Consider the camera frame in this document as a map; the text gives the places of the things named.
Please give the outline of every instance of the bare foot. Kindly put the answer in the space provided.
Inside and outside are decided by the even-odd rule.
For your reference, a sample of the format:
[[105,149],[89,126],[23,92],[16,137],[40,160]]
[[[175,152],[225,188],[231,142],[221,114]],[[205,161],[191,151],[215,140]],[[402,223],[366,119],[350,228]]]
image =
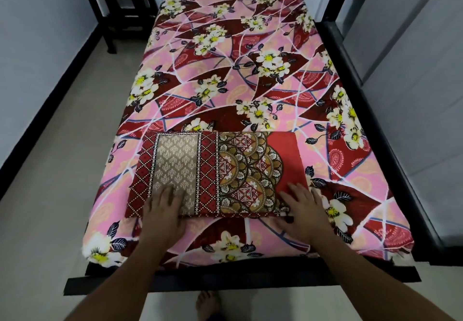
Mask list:
[[206,321],[211,315],[221,310],[218,293],[212,290],[203,290],[196,301],[198,321]]

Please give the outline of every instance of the black stool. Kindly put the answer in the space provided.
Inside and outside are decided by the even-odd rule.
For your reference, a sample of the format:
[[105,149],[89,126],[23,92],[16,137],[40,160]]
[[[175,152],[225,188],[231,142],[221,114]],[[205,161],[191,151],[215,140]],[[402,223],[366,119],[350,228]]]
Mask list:
[[132,0],[134,8],[121,8],[117,0],[105,0],[109,14],[103,16],[96,0],[89,0],[102,27],[108,53],[115,54],[113,39],[136,38],[147,40],[157,15],[154,0]]

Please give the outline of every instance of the single bed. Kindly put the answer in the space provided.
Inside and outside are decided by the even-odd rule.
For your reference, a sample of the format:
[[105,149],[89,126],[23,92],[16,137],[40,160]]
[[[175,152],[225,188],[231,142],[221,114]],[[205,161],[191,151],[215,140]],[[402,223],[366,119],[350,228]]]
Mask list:
[[[111,273],[136,247],[142,219],[125,212],[144,137],[153,131],[293,132],[307,184],[324,195],[335,234],[359,254],[385,261],[414,245],[304,0],[161,3],[83,238],[89,275]],[[210,250],[227,242],[237,247],[233,259]],[[319,269],[308,259],[316,256],[270,218],[191,218],[160,264],[170,282],[155,290],[200,288],[182,285],[194,271]],[[219,261],[226,270],[214,265]],[[172,271],[183,267],[188,272]],[[300,276],[287,281],[306,285]]]

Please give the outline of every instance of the floor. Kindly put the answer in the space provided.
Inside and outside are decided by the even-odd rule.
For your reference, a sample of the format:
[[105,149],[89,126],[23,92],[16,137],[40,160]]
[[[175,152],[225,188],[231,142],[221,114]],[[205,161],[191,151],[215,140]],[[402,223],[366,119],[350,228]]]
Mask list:
[[[80,246],[109,147],[145,44],[101,41],[0,202],[0,320],[62,320],[82,299]],[[411,287],[463,321],[463,268],[417,263]],[[142,320],[195,320],[197,292],[148,295]],[[359,320],[342,289],[222,292],[229,320]]]

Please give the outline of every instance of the mattress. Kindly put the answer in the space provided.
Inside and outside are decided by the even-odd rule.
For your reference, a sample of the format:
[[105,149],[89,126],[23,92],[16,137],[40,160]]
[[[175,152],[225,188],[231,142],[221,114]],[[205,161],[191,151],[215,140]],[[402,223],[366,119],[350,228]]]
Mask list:
[[[127,92],[83,238],[90,262],[119,266],[136,247],[143,220],[125,213],[143,143],[170,131],[292,132],[333,233],[383,260],[411,251],[408,221],[304,0],[164,0]],[[270,217],[194,217],[160,268],[316,255]]]

